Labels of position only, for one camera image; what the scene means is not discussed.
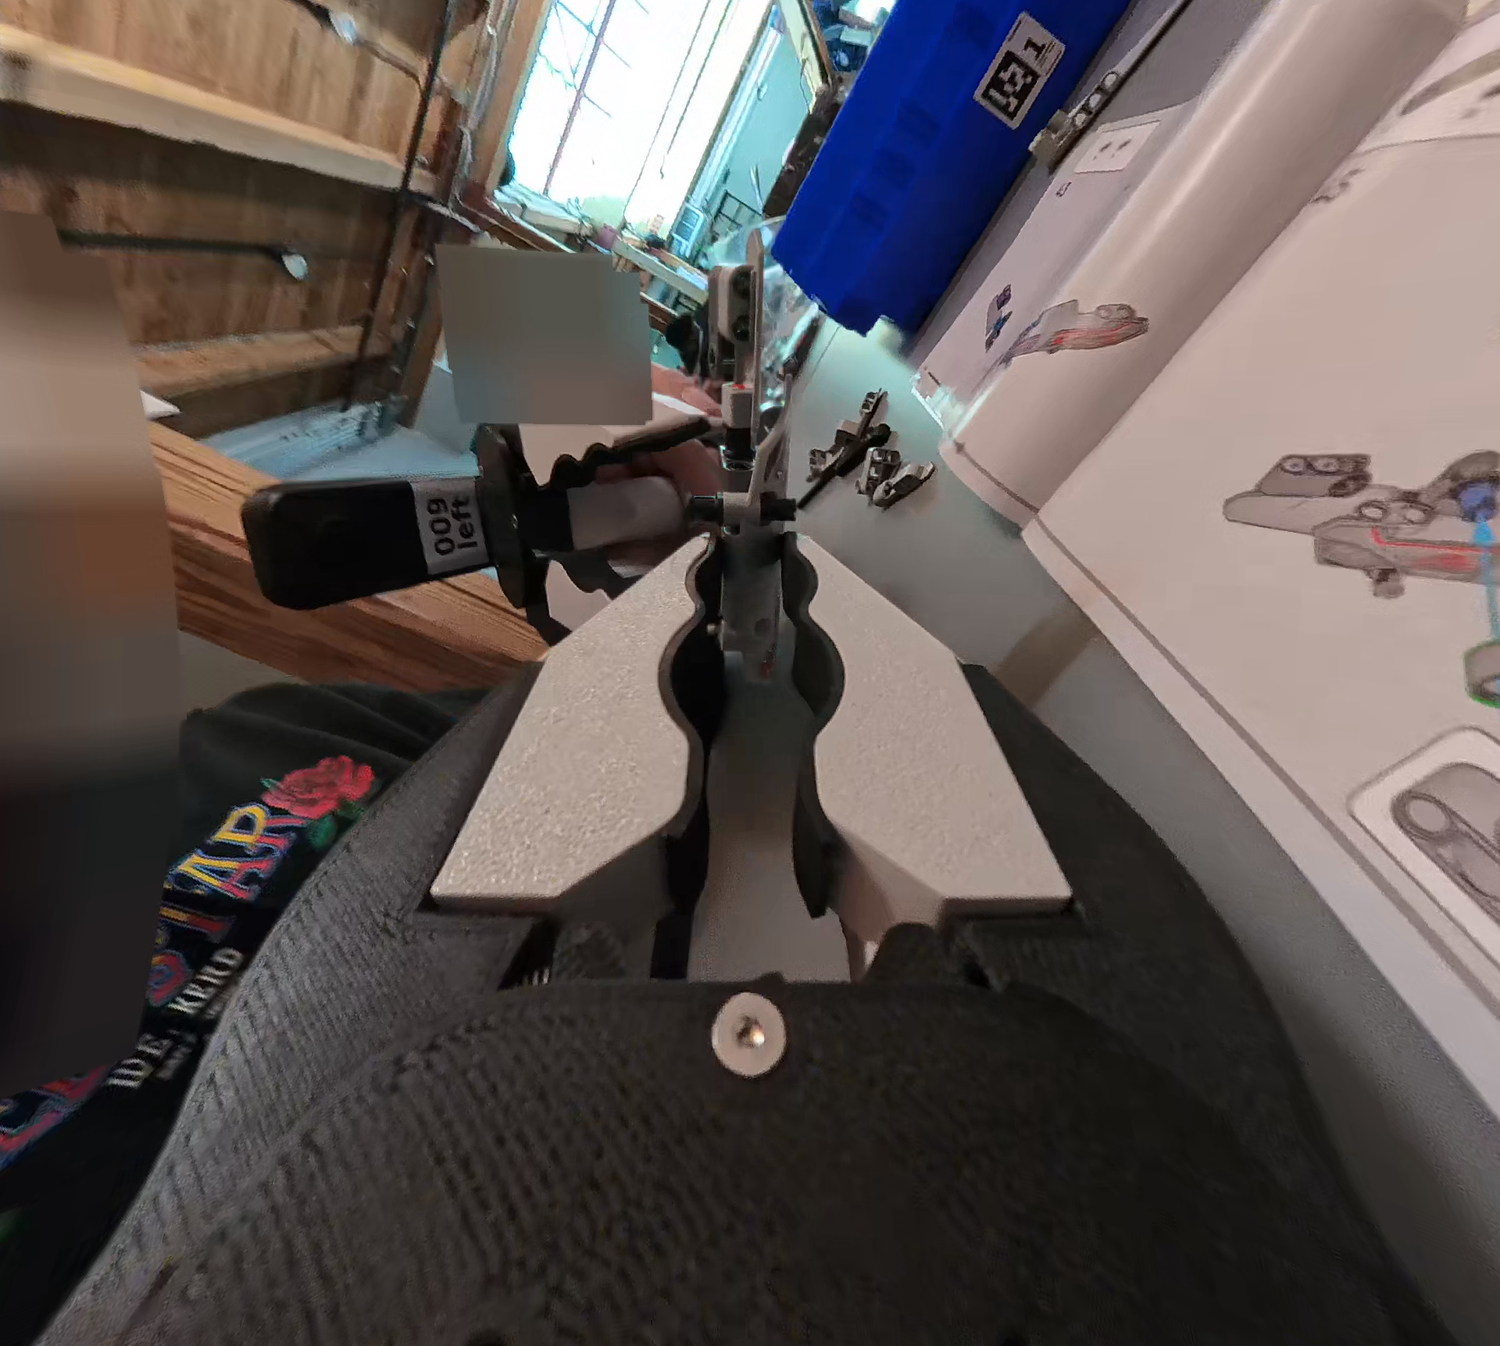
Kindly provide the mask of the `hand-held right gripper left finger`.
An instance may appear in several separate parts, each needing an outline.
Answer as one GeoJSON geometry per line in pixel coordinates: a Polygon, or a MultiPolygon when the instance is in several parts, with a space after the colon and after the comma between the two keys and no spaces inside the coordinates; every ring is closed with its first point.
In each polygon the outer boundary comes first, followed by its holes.
{"type": "Polygon", "coordinates": [[[675,970],[708,869],[717,539],[692,535],[536,670],[442,861],[449,915],[609,928],[675,970]]]}

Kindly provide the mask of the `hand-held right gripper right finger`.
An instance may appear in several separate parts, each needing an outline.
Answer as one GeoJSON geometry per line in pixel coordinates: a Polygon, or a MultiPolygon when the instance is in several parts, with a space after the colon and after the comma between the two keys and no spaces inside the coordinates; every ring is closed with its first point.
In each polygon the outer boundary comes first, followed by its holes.
{"type": "Polygon", "coordinates": [[[793,538],[793,685],[811,714],[793,869],[850,970],[900,925],[1037,921],[1072,887],[964,664],[816,539],[793,538]]]}

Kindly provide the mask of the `dark grey toy brick connector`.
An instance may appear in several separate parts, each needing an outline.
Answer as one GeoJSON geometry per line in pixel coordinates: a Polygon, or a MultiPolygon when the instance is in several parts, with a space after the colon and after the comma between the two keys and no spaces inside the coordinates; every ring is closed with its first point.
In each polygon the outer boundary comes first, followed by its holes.
{"type": "Polygon", "coordinates": [[[746,261],[718,266],[708,278],[702,384],[718,393],[720,459],[728,492],[763,517],[761,504],[787,485],[787,429],[765,406],[765,245],[761,226],[746,236],[746,261]]]}

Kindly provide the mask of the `grey desk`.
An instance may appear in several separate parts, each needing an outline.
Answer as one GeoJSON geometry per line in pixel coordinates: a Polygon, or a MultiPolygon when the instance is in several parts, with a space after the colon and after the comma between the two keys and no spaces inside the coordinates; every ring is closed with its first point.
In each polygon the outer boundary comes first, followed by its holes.
{"type": "MultiPolygon", "coordinates": [[[[1135,0],[1089,79],[1114,62],[1172,0],[1135,0]]],[[[1270,0],[1197,0],[1102,115],[1107,125],[1184,116],[1270,0]]],[[[1420,0],[1448,20],[1469,0],[1420,0]]],[[[825,492],[811,535],[966,660],[1042,662],[1024,694],[1139,809],[1228,921],[1278,998],[1339,1136],[1378,1157],[1408,1136],[1435,1164],[1495,1158],[1497,1123],[1319,890],[1263,829],[1184,728],[1023,548],[1020,530],[940,469],[888,514],[825,492]]]]}

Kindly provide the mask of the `person's left hand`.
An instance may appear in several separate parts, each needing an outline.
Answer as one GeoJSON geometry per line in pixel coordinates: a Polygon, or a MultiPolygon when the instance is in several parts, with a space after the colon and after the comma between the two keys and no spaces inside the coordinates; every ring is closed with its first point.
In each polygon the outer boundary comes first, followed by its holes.
{"type": "MultiPolygon", "coordinates": [[[[675,369],[650,366],[653,404],[672,401],[683,409],[700,413],[702,419],[718,419],[718,401],[706,393],[697,382],[688,379],[675,369]]],[[[674,443],[667,449],[637,449],[627,461],[602,465],[594,482],[609,483],[614,478],[661,477],[675,485],[677,499],[684,504],[693,495],[715,495],[724,490],[724,465],[718,449],[702,439],[674,443]]],[[[677,523],[668,533],[655,538],[639,538],[635,542],[614,542],[603,548],[611,568],[627,578],[639,578],[647,568],[667,560],[692,535],[689,523],[677,523]]]]}

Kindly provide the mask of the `wooden pillar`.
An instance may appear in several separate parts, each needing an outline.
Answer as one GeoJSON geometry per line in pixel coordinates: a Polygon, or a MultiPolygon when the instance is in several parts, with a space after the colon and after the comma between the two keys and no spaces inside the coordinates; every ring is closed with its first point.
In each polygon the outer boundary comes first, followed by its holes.
{"type": "Polygon", "coordinates": [[[161,421],[147,429],[168,514],[180,629],[292,680],[409,692],[496,685],[545,656],[542,636],[489,574],[311,612],[269,603],[238,511],[272,477],[161,421]]]}

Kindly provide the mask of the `open instruction booklet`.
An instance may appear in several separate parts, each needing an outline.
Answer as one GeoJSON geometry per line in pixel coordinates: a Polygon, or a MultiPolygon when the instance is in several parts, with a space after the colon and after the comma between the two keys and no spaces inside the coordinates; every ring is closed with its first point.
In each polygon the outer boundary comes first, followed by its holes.
{"type": "Polygon", "coordinates": [[[1047,285],[922,393],[942,455],[1452,1058],[1497,1051],[1497,1],[1275,0],[1047,285]]]}

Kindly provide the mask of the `large bright window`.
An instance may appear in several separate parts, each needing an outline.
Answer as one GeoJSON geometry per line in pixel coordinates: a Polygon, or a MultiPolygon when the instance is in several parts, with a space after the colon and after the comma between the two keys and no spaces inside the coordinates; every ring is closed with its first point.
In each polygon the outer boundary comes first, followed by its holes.
{"type": "Polygon", "coordinates": [[[635,228],[759,200],[811,69],[778,0],[549,0],[506,134],[516,183],[635,228]]]}

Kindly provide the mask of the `blue plastic bin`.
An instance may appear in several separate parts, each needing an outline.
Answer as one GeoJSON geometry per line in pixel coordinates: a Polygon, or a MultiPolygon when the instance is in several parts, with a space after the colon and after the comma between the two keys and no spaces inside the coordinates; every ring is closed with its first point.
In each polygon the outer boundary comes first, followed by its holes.
{"type": "Polygon", "coordinates": [[[775,261],[858,334],[916,331],[1131,1],[897,0],[775,261]]]}

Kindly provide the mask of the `long grey toy brick panel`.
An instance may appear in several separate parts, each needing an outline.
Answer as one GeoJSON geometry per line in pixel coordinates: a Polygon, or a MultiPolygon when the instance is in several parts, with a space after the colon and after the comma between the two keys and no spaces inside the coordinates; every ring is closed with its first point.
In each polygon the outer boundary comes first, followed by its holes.
{"type": "Polygon", "coordinates": [[[1114,100],[1119,88],[1128,82],[1149,53],[1170,35],[1175,21],[1190,11],[1194,0],[1173,0],[1166,11],[1154,20],[1146,34],[1109,65],[1102,75],[1070,107],[1058,109],[1046,128],[1032,138],[1030,153],[1047,169],[1057,170],[1086,136],[1107,107],[1114,100]]]}

